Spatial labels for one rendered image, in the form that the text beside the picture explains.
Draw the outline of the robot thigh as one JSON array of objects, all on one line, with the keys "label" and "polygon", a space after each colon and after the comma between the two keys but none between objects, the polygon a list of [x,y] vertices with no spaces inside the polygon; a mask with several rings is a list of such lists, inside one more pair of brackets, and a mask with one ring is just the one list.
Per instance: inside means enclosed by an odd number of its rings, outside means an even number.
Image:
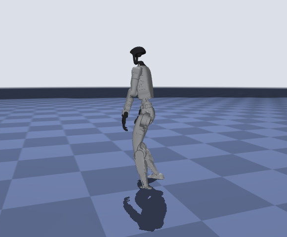
[{"label": "robot thigh", "polygon": [[[150,122],[150,124],[152,124],[152,122],[153,122],[153,120]],[[144,126],[146,129],[145,129],[145,135],[146,135],[146,132],[147,132],[147,129],[148,129],[148,126]],[[141,147],[142,148],[144,148],[144,149],[146,149],[147,147],[146,147],[146,145],[145,145],[145,143],[143,143],[142,142],[142,144],[141,144]]]},{"label": "robot thigh", "polygon": [[132,145],[134,154],[136,153],[136,151],[142,150],[144,153],[144,158],[147,155],[147,151],[141,147],[141,144],[145,136],[146,128],[144,126],[149,126],[151,119],[152,119],[151,114],[148,112],[140,114],[136,120],[132,134]]}]

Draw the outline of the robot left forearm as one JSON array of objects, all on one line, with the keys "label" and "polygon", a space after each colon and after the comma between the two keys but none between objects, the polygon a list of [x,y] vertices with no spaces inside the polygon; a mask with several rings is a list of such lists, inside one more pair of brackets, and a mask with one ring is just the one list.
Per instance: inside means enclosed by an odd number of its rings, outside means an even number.
[{"label": "robot left forearm", "polygon": [[132,102],[134,101],[134,99],[130,96],[130,92],[131,92],[131,89],[129,89],[128,93],[127,93],[126,102],[124,105],[124,109],[122,111],[123,115],[124,115],[124,112],[128,112],[128,115],[129,115],[129,111],[131,109]]}]

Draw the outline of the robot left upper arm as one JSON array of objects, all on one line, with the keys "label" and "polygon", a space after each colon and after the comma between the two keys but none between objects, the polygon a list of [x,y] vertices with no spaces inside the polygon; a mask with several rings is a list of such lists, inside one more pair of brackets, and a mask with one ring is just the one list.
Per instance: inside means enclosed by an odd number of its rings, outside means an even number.
[{"label": "robot left upper arm", "polygon": [[130,92],[130,96],[132,97],[135,97],[137,96],[137,86],[138,86],[138,82],[139,82],[139,78],[140,76],[142,75],[142,69],[141,67],[133,67],[132,68],[132,71],[131,71],[131,74],[132,74],[132,77],[131,77],[131,92]]}]

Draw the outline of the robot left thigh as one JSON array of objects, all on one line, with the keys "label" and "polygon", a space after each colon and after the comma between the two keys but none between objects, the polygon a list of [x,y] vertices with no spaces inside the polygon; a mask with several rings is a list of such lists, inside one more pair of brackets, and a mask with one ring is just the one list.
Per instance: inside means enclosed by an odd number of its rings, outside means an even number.
[{"label": "robot left thigh", "polygon": [[152,119],[151,114],[148,112],[140,114],[136,120],[132,134],[132,145],[134,154],[136,153],[136,151],[142,150],[144,153],[144,158],[147,155],[147,151],[141,147],[141,144],[145,136],[146,128],[144,126],[149,126],[151,119]]}]

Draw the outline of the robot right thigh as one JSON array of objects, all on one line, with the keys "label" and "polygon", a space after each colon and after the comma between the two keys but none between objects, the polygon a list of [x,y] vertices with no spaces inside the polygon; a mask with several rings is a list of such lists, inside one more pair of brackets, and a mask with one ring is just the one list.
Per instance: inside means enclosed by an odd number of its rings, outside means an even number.
[{"label": "robot right thigh", "polygon": [[[150,122],[150,124],[152,124],[152,122],[153,122],[153,120]],[[148,126],[144,126],[146,129],[145,129],[145,135],[146,135],[146,132],[147,132],[147,129],[148,129]],[[142,148],[144,148],[144,149],[146,149],[147,147],[146,147],[146,145],[145,145],[145,143],[143,143],[142,142],[142,144],[141,144],[141,147]]]}]

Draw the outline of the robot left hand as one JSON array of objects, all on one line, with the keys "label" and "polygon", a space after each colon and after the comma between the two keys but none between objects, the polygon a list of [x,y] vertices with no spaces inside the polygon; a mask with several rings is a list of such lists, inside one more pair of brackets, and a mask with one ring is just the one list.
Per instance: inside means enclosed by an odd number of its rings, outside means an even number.
[{"label": "robot left hand", "polygon": [[126,120],[126,118],[128,117],[128,112],[124,112],[124,115],[122,114],[122,124],[123,124],[123,129],[125,130],[125,131],[128,131],[126,128],[127,127],[125,127],[125,120]]}]

